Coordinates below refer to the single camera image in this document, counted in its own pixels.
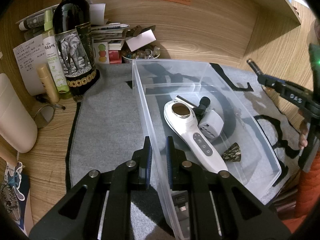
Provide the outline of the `person's right hand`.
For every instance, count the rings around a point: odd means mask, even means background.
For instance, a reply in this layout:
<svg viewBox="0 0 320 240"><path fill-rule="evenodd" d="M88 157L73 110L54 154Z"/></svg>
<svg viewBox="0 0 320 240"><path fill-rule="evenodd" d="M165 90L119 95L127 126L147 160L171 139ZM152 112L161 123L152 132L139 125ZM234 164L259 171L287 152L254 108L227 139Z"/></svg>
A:
<svg viewBox="0 0 320 240"><path fill-rule="evenodd" d="M308 145L307 137L309 132L309 128L308 128L309 120L305 118L306 115L301 109L298 110L298 114L303 117L303 120L300 123L300 127L299 127L300 135L299 135L298 147L300 150L303 150Z"/></svg>

